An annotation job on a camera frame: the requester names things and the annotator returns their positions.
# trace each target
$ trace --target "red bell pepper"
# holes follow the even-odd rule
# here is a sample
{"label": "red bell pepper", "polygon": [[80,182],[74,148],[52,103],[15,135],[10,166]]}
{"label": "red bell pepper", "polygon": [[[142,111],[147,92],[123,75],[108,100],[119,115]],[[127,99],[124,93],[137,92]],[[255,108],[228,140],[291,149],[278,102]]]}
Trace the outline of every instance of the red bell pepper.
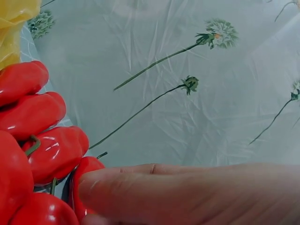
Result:
{"label": "red bell pepper", "polygon": [[48,82],[49,73],[40,61],[10,65],[0,71],[0,106],[35,94]]}
{"label": "red bell pepper", "polygon": [[82,219],[88,214],[94,213],[92,210],[87,209],[81,200],[79,199],[79,179],[82,175],[85,173],[104,169],[105,166],[98,160],[102,156],[107,155],[107,152],[103,153],[102,155],[96,157],[86,156],[83,157],[76,168],[73,177],[70,182],[70,190],[69,190],[69,205],[73,208],[75,214],[77,215],[77,218],[79,222],[82,221]]}
{"label": "red bell pepper", "polygon": [[53,194],[54,188],[50,194],[32,193],[9,225],[79,225],[71,207]]}
{"label": "red bell pepper", "polygon": [[33,140],[22,149],[29,155],[35,186],[45,186],[54,178],[66,177],[79,164],[89,148],[86,134],[76,126],[56,127],[35,137],[41,144],[32,154]]}
{"label": "red bell pepper", "polygon": [[57,124],[66,115],[63,98],[56,92],[27,95],[0,111],[0,130],[25,141]]}
{"label": "red bell pepper", "polygon": [[28,159],[14,137],[0,131],[0,224],[7,225],[33,191]]}

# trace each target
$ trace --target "finger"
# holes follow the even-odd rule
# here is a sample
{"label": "finger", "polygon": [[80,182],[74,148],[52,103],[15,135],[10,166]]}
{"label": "finger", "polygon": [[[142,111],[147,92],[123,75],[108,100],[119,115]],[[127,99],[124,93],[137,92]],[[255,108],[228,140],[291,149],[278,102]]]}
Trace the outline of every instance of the finger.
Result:
{"label": "finger", "polygon": [[96,214],[88,214],[83,218],[81,225],[117,225],[117,223]]}
{"label": "finger", "polygon": [[83,175],[79,195],[86,207],[105,218],[158,224],[158,218],[177,217],[185,198],[193,200],[192,193],[201,191],[187,177],[102,169]]}
{"label": "finger", "polygon": [[180,165],[165,165],[165,164],[143,164],[135,166],[114,167],[112,168],[121,173],[147,173],[147,174],[179,174],[193,173],[209,169],[209,167],[198,166],[180,166]]}

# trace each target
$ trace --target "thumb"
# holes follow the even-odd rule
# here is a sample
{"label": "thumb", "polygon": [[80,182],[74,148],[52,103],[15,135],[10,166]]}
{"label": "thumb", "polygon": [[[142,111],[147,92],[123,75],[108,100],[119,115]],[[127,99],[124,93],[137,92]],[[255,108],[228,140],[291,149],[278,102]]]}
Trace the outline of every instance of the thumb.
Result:
{"label": "thumb", "polygon": [[186,204],[197,201],[192,194],[200,191],[198,179],[193,179],[192,175],[120,173],[101,169],[83,175],[79,195],[86,207],[114,221],[176,224],[175,217],[188,218]]}

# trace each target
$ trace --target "pepper stem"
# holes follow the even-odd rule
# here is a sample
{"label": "pepper stem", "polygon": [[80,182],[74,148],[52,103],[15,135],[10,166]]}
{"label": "pepper stem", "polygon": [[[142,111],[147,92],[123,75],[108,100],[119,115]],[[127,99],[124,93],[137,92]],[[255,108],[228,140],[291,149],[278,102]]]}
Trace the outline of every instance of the pepper stem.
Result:
{"label": "pepper stem", "polygon": [[25,154],[27,156],[32,154],[35,150],[37,150],[41,146],[41,141],[35,135],[31,135],[30,138],[35,141],[35,144],[30,149],[25,151]]}
{"label": "pepper stem", "polygon": [[115,90],[117,90],[117,89],[123,87],[125,84],[127,84],[127,83],[129,83],[130,81],[132,81],[133,79],[137,78],[139,75],[143,74],[143,73],[146,72],[148,69],[154,67],[154,66],[157,65],[158,63],[161,63],[162,61],[165,61],[165,60],[167,60],[167,59],[169,59],[169,58],[171,58],[171,57],[173,57],[173,56],[175,56],[175,55],[178,55],[178,54],[180,54],[180,53],[184,53],[184,52],[186,52],[186,51],[188,51],[188,50],[191,50],[192,48],[195,48],[195,47],[198,46],[198,45],[199,45],[198,43],[197,43],[197,44],[194,44],[194,45],[191,45],[190,47],[184,48],[184,49],[182,49],[182,50],[180,50],[180,51],[178,51],[178,52],[173,53],[172,55],[168,55],[168,56],[164,57],[163,59],[158,60],[158,61],[152,63],[150,66],[148,66],[147,68],[143,69],[141,72],[137,73],[136,75],[130,77],[129,79],[127,79],[126,81],[124,81],[122,84],[120,84],[118,87],[116,87],[116,88],[113,89],[113,90],[115,91]]}
{"label": "pepper stem", "polygon": [[108,154],[108,153],[107,153],[107,151],[106,151],[106,152],[102,153],[100,156],[98,156],[97,159],[100,159],[101,157],[106,156],[107,154]]}
{"label": "pepper stem", "polygon": [[276,118],[281,114],[283,109],[292,101],[294,101],[294,99],[290,99],[289,101],[286,102],[286,104],[282,107],[282,109],[279,111],[279,113],[277,113],[277,115],[274,117],[271,124],[267,128],[265,128],[252,142],[250,142],[249,145],[251,145],[253,142],[255,142],[265,131],[267,131],[272,126],[272,124],[275,122]]}
{"label": "pepper stem", "polygon": [[52,183],[51,183],[51,188],[50,188],[50,194],[55,195],[55,187],[57,185],[57,178],[54,177]]}
{"label": "pepper stem", "polygon": [[162,96],[178,89],[178,88],[183,88],[186,87],[185,84],[181,84],[179,86],[177,86],[176,88],[172,88],[168,91],[166,91],[164,94],[161,94],[160,96],[156,97],[154,100],[150,101],[144,108],[142,108],[140,111],[138,111],[137,113],[135,113],[133,116],[131,116],[128,120],[126,120],[121,126],[119,126],[117,129],[115,129],[114,131],[112,131],[108,136],[106,136],[105,138],[103,138],[101,141],[97,142],[96,144],[94,144],[93,146],[91,146],[89,149],[95,148],[96,146],[98,146],[99,144],[101,144],[102,142],[104,142],[107,138],[109,138],[110,136],[112,136],[114,133],[116,133],[118,130],[120,130],[123,126],[125,126],[129,121],[131,121],[135,116],[137,116],[139,113],[141,113],[143,110],[145,110],[148,106],[150,106],[153,102],[155,102],[156,100],[158,100],[159,98],[161,98]]}

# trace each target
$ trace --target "wrinkled fabric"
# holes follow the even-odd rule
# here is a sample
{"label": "wrinkled fabric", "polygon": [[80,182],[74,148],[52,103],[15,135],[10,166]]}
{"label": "wrinkled fabric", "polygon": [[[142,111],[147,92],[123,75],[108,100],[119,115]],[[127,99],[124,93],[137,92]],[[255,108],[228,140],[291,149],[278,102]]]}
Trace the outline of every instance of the wrinkled fabric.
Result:
{"label": "wrinkled fabric", "polygon": [[[102,159],[107,166],[300,163],[299,5],[298,0],[55,0],[42,11],[56,22],[37,35],[35,45],[72,122],[91,145],[155,98],[185,85],[159,97],[91,150],[95,156],[108,151]],[[187,76],[199,80],[195,91],[187,87]],[[291,92],[295,99],[250,144]]]}
{"label": "wrinkled fabric", "polygon": [[[21,62],[30,62],[34,60],[40,60],[40,57],[38,55],[38,52],[35,48],[34,42],[32,40],[32,36],[30,33],[30,30],[28,29],[27,25],[23,26],[23,29],[21,31]],[[42,88],[42,90],[39,92],[40,94],[53,91],[53,86],[51,84],[51,81],[48,81],[48,83]],[[72,126],[72,122],[68,115],[65,116],[64,119],[62,119],[56,127],[70,127]],[[68,191],[66,192],[66,181],[69,178],[67,176],[64,180],[59,182],[59,184],[55,188],[55,196],[62,198],[63,200],[68,200]],[[46,187],[35,187],[36,192],[50,192],[50,186]]]}
{"label": "wrinkled fabric", "polygon": [[40,11],[41,0],[0,2],[0,69],[20,61],[20,31]]}

